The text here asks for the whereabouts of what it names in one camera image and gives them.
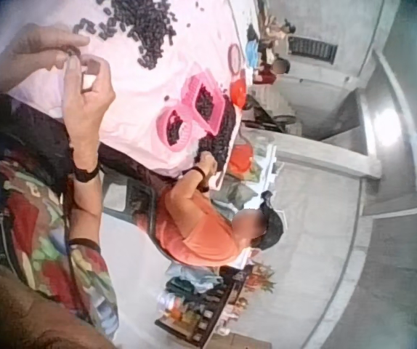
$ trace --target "light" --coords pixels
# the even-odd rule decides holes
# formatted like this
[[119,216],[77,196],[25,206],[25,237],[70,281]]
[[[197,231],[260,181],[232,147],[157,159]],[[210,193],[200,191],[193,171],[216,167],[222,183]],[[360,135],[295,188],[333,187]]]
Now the light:
[[397,142],[402,134],[399,116],[394,109],[385,109],[373,122],[375,133],[382,145],[388,147]]

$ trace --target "wrist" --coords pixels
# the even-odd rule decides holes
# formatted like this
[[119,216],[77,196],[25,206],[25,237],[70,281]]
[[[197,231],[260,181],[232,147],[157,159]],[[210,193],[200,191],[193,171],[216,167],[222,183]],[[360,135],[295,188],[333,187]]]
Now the wrist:
[[210,173],[210,167],[206,166],[205,164],[199,163],[196,164],[196,166],[202,170],[202,172],[204,173],[205,177],[208,177],[209,173]]
[[84,169],[87,172],[92,172],[97,167],[98,161],[97,146],[73,146],[73,162],[77,169]]

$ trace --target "black cap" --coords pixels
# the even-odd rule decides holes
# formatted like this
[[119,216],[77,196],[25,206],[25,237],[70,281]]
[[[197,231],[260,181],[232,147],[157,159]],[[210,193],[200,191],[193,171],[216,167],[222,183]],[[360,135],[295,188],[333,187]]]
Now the black cap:
[[276,245],[284,233],[283,221],[281,220],[280,215],[272,208],[270,203],[271,197],[272,193],[270,191],[263,192],[262,199],[264,199],[264,202],[262,202],[259,207],[267,222],[265,234],[259,239],[259,243],[255,246],[261,250],[269,249]]

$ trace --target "red container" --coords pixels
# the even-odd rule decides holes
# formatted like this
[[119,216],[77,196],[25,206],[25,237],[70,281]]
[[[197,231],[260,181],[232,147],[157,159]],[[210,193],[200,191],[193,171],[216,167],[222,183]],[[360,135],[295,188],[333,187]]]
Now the red container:
[[[173,121],[173,112],[176,111],[178,116],[182,120],[182,125],[179,128],[179,140],[176,144],[170,145],[168,143],[168,137],[166,136],[166,127],[168,123]],[[173,107],[167,107],[163,109],[162,114],[157,119],[157,134],[161,142],[173,152],[182,151],[186,148],[193,134],[193,115],[190,108],[186,105],[178,104]]]
[[[214,109],[208,121],[206,121],[195,108],[195,102],[197,101],[202,86],[204,86],[214,98]],[[218,88],[216,80],[211,75],[210,71],[203,71],[186,80],[185,86],[182,89],[181,98],[183,104],[191,109],[194,121],[213,136],[217,135],[223,120],[225,101],[222,91]]]

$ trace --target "pink plastic container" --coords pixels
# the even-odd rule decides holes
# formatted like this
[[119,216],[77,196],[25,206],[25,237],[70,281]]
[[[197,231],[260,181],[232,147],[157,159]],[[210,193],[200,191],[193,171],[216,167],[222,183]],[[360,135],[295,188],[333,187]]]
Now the pink plastic container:
[[[200,115],[195,108],[195,102],[197,101],[197,97],[202,86],[205,86],[207,91],[214,98],[214,109],[212,111],[211,118],[208,121],[205,121],[202,115]],[[217,135],[223,120],[225,101],[222,91],[218,88],[216,80],[211,75],[210,71],[203,71],[202,73],[191,76],[188,80],[186,80],[185,87],[182,89],[181,98],[183,104],[191,109],[194,121],[196,121],[205,131],[211,133],[213,136]]]
[[[179,140],[176,144],[170,145],[166,136],[166,126],[173,121],[173,111],[176,111],[182,120],[179,128]],[[173,107],[163,109],[162,114],[157,119],[157,134],[161,142],[173,152],[182,151],[189,143],[193,133],[193,111],[186,105],[178,104]]]

